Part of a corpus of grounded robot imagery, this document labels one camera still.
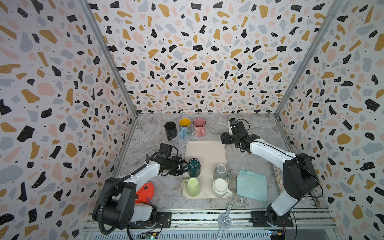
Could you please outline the dark green mug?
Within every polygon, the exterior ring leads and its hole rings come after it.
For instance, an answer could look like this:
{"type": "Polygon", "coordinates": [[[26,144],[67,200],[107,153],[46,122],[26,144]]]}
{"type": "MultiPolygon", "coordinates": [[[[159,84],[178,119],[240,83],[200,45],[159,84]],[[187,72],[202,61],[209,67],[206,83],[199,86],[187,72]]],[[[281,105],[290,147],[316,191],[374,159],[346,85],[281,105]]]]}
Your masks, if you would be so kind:
{"type": "Polygon", "coordinates": [[[188,174],[191,178],[197,178],[201,174],[201,163],[198,159],[190,159],[188,163],[188,174]]]}

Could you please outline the black mug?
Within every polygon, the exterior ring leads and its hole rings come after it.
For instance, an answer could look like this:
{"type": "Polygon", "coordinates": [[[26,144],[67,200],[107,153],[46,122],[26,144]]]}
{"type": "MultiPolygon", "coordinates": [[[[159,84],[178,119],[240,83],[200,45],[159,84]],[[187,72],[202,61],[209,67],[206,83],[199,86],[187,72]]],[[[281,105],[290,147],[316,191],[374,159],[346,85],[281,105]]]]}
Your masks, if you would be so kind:
{"type": "Polygon", "coordinates": [[[164,125],[167,139],[168,141],[171,141],[178,135],[177,126],[175,122],[167,122],[164,125]]]}

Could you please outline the grey mug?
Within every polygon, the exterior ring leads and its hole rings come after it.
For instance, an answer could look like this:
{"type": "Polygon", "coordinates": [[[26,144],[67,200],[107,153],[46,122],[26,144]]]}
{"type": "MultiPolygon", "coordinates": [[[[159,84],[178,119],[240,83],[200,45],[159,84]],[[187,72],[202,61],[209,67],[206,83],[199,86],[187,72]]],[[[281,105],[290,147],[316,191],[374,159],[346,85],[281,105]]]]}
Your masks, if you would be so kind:
{"type": "Polygon", "coordinates": [[[214,180],[216,180],[216,179],[227,179],[227,180],[229,180],[231,177],[229,176],[227,167],[225,165],[223,165],[223,164],[219,164],[214,169],[213,178],[214,178],[214,180]]]}

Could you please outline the pink mug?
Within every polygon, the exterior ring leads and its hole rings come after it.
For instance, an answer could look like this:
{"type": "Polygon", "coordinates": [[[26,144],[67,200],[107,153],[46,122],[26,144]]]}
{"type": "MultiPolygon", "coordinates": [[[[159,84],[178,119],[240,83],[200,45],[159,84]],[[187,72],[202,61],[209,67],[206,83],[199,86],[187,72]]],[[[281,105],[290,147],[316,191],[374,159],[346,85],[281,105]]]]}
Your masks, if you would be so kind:
{"type": "Polygon", "coordinates": [[[206,135],[206,120],[203,118],[196,118],[193,121],[195,135],[198,138],[204,137],[206,135]]]}

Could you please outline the light blue mug yellow inside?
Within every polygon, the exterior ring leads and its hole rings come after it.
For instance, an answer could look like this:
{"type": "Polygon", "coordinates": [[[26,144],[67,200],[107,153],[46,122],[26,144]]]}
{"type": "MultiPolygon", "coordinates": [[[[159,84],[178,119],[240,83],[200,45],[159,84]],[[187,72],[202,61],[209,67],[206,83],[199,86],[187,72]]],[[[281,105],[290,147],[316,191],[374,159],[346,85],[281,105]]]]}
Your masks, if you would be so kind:
{"type": "Polygon", "coordinates": [[[192,121],[184,118],[179,121],[180,137],[186,139],[192,134],[192,121]]]}

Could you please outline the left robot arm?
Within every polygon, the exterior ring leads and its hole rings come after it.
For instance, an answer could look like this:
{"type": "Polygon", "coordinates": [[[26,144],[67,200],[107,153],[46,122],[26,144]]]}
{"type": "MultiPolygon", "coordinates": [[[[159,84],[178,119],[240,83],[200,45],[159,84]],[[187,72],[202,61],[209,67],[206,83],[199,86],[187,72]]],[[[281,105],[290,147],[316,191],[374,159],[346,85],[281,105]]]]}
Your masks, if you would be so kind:
{"type": "Polygon", "coordinates": [[[101,190],[92,213],[92,219],[98,223],[103,235],[111,234],[115,229],[129,231],[129,225],[140,223],[149,228],[158,226],[157,207],[152,204],[135,203],[137,192],[152,178],[181,176],[188,171],[188,163],[172,154],[177,147],[161,144],[159,151],[146,155],[145,163],[122,178],[108,178],[101,190]]]}

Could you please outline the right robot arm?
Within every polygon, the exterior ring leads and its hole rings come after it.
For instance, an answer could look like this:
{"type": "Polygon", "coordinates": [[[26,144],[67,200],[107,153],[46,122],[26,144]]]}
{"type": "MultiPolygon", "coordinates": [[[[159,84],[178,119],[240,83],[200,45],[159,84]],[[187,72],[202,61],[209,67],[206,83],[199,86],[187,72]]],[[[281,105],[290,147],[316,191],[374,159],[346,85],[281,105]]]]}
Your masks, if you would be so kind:
{"type": "Polygon", "coordinates": [[[311,158],[294,154],[271,145],[257,135],[249,135],[242,120],[231,118],[229,132],[221,134],[225,145],[234,145],[242,153],[260,156],[277,166],[283,172],[284,190],[268,205],[265,215],[259,215],[253,223],[277,227],[289,216],[291,209],[320,185],[311,158]]]}

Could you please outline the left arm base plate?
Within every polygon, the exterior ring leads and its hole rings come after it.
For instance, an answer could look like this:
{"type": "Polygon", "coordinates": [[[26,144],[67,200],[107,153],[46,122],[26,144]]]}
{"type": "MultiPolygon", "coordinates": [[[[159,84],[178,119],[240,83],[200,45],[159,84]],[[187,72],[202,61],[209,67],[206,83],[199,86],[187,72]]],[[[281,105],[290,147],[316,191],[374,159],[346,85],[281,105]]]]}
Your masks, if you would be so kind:
{"type": "Polygon", "coordinates": [[[169,229],[171,227],[172,212],[157,212],[147,221],[136,221],[129,224],[130,229],[169,229]]]}

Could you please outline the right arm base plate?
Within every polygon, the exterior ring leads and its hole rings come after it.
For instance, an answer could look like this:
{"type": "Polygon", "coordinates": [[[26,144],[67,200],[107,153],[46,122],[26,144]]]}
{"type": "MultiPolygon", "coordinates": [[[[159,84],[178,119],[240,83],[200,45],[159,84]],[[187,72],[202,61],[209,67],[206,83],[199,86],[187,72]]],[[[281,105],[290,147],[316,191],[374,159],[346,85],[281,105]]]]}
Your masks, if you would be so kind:
{"type": "Polygon", "coordinates": [[[282,228],[294,226],[289,214],[278,216],[273,211],[252,211],[250,222],[255,228],[282,228]]]}

